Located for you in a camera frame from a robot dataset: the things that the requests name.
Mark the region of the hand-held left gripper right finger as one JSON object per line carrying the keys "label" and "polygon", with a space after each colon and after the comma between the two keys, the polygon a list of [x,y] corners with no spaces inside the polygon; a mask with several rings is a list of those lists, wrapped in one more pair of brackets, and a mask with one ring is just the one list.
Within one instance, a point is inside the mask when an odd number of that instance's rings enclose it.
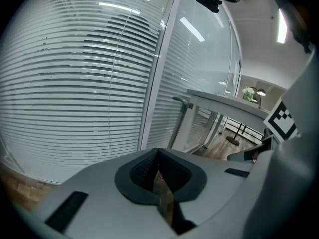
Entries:
{"label": "hand-held left gripper right finger", "polygon": [[252,165],[159,149],[159,171],[173,194],[171,225],[159,239],[224,237],[225,224],[213,222],[243,186]]}

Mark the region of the grey partition post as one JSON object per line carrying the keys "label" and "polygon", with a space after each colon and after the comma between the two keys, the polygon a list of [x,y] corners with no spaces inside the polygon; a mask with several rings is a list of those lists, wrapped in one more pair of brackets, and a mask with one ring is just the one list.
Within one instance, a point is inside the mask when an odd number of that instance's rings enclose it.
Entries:
{"label": "grey partition post", "polygon": [[167,4],[168,8],[163,16],[165,28],[163,28],[160,32],[159,42],[149,76],[139,132],[138,151],[145,149],[147,146],[162,73],[166,62],[168,47],[179,4],[180,0],[169,0]]}

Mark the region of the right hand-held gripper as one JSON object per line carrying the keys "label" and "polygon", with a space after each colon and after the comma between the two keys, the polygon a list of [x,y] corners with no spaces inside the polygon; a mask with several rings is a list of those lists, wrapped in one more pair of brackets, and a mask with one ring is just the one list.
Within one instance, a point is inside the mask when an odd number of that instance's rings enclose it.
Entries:
{"label": "right hand-held gripper", "polygon": [[[305,68],[284,92],[264,125],[279,142],[296,136],[313,136],[319,140],[319,50],[312,52]],[[227,161],[253,161],[266,151],[266,144],[227,156]]]}

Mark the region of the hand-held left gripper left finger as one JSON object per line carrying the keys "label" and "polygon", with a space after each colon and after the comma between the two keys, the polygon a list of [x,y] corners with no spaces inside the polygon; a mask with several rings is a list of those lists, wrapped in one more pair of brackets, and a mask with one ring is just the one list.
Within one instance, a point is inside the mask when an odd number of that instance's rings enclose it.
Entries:
{"label": "hand-held left gripper left finger", "polygon": [[50,191],[32,211],[45,222],[74,191],[88,195],[65,230],[72,239],[172,239],[174,231],[156,206],[136,205],[115,185],[123,164],[145,154],[138,151],[88,166]]}

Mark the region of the ceiling light panel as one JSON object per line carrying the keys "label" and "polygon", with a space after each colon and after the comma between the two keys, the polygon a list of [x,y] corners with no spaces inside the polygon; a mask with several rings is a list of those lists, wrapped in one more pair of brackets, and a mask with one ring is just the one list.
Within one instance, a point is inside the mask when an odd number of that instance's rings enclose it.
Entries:
{"label": "ceiling light panel", "polygon": [[279,9],[279,28],[278,28],[278,37],[277,42],[280,44],[284,44],[286,41],[286,35],[287,35],[287,24],[284,18],[284,15],[282,13],[282,10]]}

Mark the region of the white flower bunch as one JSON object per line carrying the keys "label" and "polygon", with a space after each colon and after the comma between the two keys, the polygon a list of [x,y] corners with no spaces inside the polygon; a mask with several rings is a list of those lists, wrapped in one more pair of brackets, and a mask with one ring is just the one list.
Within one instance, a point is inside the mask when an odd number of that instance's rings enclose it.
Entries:
{"label": "white flower bunch", "polygon": [[242,90],[243,93],[243,99],[249,102],[257,102],[255,98],[255,93],[257,92],[257,89],[255,87],[245,87]]}

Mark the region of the white slatted window blind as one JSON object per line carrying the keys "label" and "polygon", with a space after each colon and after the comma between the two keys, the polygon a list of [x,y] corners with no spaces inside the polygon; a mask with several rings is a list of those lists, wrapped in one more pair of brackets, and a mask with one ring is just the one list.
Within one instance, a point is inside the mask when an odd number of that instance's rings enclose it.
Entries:
{"label": "white slatted window blind", "polygon": [[0,137],[62,183],[137,150],[173,0],[26,0],[0,39]]}
{"label": "white slatted window blind", "polygon": [[199,6],[180,11],[175,19],[147,147],[167,147],[181,103],[188,89],[224,94],[232,62],[238,61],[238,44],[227,12],[212,13]]}

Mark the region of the black stand with round base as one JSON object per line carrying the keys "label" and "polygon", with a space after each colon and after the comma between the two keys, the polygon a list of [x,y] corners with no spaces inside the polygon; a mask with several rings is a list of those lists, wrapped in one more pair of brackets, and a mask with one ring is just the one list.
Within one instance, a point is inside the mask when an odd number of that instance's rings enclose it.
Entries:
{"label": "black stand with round base", "polygon": [[237,131],[235,132],[234,136],[227,136],[226,140],[229,141],[231,144],[235,145],[235,146],[239,146],[240,142],[239,140],[236,139],[237,136],[240,136],[242,139],[246,139],[243,135],[241,135],[239,132],[241,131],[242,133],[245,131],[246,129],[246,125],[244,125],[243,128],[241,128],[243,126],[243,124],[241,123],[237,129]]}

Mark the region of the white square table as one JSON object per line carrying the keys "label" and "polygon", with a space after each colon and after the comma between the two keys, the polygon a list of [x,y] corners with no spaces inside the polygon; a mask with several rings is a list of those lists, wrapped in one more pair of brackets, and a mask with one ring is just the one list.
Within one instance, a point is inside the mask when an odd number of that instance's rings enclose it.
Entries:
{"label": "white square table", "polygon": [[190,103],[193,104],[193,108],[186,112],[180,129],[178,146],[181,148],[186,145],[199,108],[213,112],[209,117],[208,129],[205,130],[199,146],[204,145],[206,148],[210,146],[224,117],[242,123],[259,133],[262,133],[265,128],[263,121],[269,112],[258,108],[257,105],[239,98],[220,96],[191,89],[188,89],[186,93],[190,95]]}

